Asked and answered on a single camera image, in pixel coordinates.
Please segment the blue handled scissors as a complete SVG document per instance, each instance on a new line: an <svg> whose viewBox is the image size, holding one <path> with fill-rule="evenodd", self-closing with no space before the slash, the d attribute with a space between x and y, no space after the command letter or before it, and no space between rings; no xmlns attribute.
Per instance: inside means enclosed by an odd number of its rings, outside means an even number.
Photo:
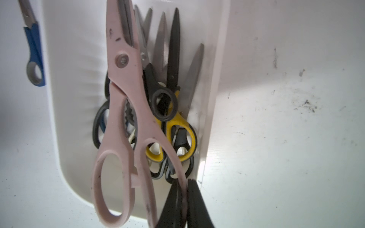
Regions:
<svg viewBox="0 0 365 228"><path fill-rule="evenodd" d="M25 22L25 35L29 45L29 61L26 73L29 81L38 87L45 86L43 57L41 50L41 37L38 22L28 0L19 0L19 6Z"/></svg>

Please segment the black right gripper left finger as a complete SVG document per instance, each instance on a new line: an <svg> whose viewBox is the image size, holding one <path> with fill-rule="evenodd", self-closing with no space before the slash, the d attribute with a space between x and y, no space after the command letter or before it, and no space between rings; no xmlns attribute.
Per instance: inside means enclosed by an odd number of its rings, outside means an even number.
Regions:
<svg viewBox="0 0 365 228"><path fill-rule="evenodd" d="M156 228L182 228L182 190L177 180L172 182Z"/></svg>

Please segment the black handled scissors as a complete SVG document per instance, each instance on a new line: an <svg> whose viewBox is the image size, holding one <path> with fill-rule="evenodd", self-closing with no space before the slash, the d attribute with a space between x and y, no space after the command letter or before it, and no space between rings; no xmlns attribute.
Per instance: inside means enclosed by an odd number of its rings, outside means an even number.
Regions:
<svg viewBox="0 0 365 228"><path fill-rule="evenodd" d="M165 13L162 13L157 31L153 59L149 58L147 50L149 28L145 27L140 10L134 8L140 44L140 56L144 76L144 88L151 111L161 122L170 121L177 113L178 101L174 92L167 87L167 23Z"/></svg>

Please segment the pink kitchen scissors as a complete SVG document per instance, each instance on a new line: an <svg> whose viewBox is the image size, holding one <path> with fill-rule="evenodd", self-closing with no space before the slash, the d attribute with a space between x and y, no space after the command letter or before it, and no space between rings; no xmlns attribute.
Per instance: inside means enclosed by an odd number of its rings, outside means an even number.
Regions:
<svg viewBox="0 0 365 228"><path fill-rule="evenodd" d="M131 216L135 190L140 188L152 228L158 224L156 196L146 157L151 143L158 143L170 158L182 190L182 224L187 220L187 179L182 164L158 126L144 89L140 44L131 1L107 1L106 46L110 105L106 130L98 149L92 175L92 197L100 221L107 227L119 228ZM122 165L123 210L112 214L102 193L102 168L105 159L114 155Z"/></svg>

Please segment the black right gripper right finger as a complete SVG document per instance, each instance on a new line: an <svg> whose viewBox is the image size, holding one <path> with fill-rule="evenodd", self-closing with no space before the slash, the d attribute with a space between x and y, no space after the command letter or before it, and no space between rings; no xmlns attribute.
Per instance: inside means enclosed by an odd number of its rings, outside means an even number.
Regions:
<svg viewBox="0 0 365 228"><path fill-rule="evenodd" d="M214 228L202 198L201 191L194 179L188 179L188 228Z"/></svg>

